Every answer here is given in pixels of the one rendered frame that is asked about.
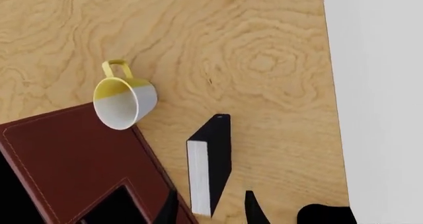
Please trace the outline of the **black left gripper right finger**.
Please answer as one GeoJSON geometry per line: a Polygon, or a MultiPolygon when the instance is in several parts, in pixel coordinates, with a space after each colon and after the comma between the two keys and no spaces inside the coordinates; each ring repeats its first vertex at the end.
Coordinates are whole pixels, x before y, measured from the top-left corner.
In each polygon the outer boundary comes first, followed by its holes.
{"type": "Polygon", "coordinates": [[[247,224],[270,224],[252,190],[245,192],[245,215],[247,224]]]}

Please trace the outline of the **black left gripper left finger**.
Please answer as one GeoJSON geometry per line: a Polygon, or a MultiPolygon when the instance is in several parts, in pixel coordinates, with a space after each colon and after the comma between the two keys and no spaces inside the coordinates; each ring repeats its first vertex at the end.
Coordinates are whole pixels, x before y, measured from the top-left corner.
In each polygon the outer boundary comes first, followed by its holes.
{"type": "Polygon", "coordinates": [[[176,224],[178,207],[178,192],[170,190],[166,202],[159,212],[159,224],[176,224]]]}

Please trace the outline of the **black book with white pages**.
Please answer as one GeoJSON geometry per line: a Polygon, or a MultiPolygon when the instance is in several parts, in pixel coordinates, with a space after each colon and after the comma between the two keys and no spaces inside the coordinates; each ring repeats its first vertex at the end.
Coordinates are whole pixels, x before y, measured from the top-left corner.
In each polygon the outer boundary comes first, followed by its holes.
{"type": "Polygon", "coordinates": [[[186,141],[192,213],[211,217],[232,171],[231,117],[215,114],[186,141]]]}

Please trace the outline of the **red-brown desk caddy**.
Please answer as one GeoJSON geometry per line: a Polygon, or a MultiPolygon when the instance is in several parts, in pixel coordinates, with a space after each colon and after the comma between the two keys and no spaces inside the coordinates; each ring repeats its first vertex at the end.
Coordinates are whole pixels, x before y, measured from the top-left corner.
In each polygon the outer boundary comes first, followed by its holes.
{"type": "MultiPolygon", "coordinates": [[[[92,104],[0,124],[0,224],[159,224],[170,190],[139,129],[92,104]]],[[[176,224],[199,224],[178,200],[176,224]]]]}

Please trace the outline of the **black rounded flat plate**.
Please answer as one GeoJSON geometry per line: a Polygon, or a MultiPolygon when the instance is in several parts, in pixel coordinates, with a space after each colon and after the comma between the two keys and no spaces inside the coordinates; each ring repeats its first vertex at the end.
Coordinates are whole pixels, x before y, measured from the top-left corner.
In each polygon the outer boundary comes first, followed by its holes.
{"type": "Polygon", "coordinates": [[[297,224],[357,224],[350,207],[310,204],[297,214],[297,224]]]}

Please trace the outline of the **yellow and white mug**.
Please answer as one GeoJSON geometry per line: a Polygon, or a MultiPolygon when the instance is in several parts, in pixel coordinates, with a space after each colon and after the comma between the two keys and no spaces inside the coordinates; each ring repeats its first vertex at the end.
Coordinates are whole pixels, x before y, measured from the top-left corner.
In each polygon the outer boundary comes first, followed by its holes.
{"type": "Polygon", "coordinates": [[[125,60],[105,61],[102,70],[105,78],[94,89],[93,106],[103,124],[126,130],[156,107],[156,88],[146,79],[136,79],[125,60]]]}

